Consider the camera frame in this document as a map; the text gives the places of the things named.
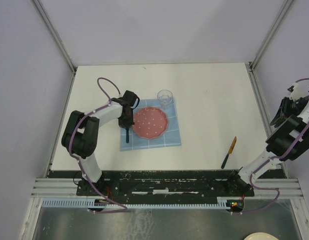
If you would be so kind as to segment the blue checked cloth placemat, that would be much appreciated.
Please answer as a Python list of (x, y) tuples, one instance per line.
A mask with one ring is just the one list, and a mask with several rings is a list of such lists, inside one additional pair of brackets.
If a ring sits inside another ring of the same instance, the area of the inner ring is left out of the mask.
[(164, 110), (168, 125), (165, 132), (161, 136), (147, 139), (138, 136), (132, 128), (129, 129), (129, 143), (126, 143), (126, 130), (120, 129), (120, 151), (132, 151), (142, 149), (176, 147), (182, 145), (180, 136), (178, 115), (176, 110), (175, 99), (172, 100), (171, 106)]

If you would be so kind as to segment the green handled gold fork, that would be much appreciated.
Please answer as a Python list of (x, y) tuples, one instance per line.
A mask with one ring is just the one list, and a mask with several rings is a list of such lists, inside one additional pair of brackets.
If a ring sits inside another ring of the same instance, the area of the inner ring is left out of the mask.
[(126, 128), (126, 138), (125, 138), (125, 142), (128, 144), (130, 142), (130, 137), (129, 137), (129, 128)]

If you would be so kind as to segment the clear plastic cup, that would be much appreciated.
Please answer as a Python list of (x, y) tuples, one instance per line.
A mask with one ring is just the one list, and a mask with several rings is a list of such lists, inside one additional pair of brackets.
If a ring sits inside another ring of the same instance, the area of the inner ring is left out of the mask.
[(174, 97), (171, 91), (163, 89), (157, 93), (157, 99), (159, 101), (161, 108), (163, 110), (167, 110), (173, 104)]

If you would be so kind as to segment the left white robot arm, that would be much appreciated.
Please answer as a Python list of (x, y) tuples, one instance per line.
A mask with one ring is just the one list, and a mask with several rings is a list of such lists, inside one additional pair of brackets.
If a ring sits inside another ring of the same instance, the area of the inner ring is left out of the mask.
[(134, 125), (133, 111), (139, 103), (140, 98), (134, 92), (127, 90), (122, 97), (111, 98), (109, 103), (95, 110), (88, 113), (74, 110), (69, 116), (61, 145), (72, 158), (76, 159), (82, 177), (89, 181), (87, 188), (94, 195), (100, 195), (105, 190), (105, 182), (100, 179), (102, 170), (94, 154), (99, 128), (117, 119), (118, 126), (125, 130), (125, 142), (128, 143), (129, 131)]

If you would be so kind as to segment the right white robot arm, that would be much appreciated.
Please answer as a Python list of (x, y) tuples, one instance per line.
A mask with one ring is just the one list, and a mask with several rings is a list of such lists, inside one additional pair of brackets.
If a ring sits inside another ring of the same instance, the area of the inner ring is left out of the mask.
[(270, 122), (275, 131), (265, 141), (267, 146), (264, 151), (224, 182), (224, 191), (228, 195), (247, 192), (272, 167), (287, 160), (294, 161), (309, 149), (309, 88), (307, 93), (299, 91), (300, 81), (294, 82), (287, 89), (289, 95), (281, 100)]

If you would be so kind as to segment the green handled gold knife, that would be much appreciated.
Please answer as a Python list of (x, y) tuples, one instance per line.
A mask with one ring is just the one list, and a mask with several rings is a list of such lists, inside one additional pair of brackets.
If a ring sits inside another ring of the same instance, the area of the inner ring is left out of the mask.
[(235, 136), (233, 141), (232, 141), (232, 143), (231, 143), (231, 145), (230, 145), (230, 147), (229, 147), (229, 150), (228, 150), (228, 152), (227, 152), (227, 154), (226, 154), (226, 156), (225, 156), (225, 158), (224, 158), (224, 160), (223, 160), (223, 162), (221, 164), (221, 169), (225, 168), (225, 166), (227, 164), (227, 161), (228, 161), (228, 158), (232, 154), (232, 152), (233, 152), (233, 150), (235, 148), (236, 143), (237, 143), (237, 137)]

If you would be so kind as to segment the pink dotted plate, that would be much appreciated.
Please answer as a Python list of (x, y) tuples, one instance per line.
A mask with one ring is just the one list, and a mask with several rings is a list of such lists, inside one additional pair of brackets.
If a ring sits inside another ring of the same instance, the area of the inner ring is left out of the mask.
[(140, 138), (152, 140), (160, 137), (168, 128), (167, 115), (158, 107), (143, 107), (133, 115), (133, 132)]

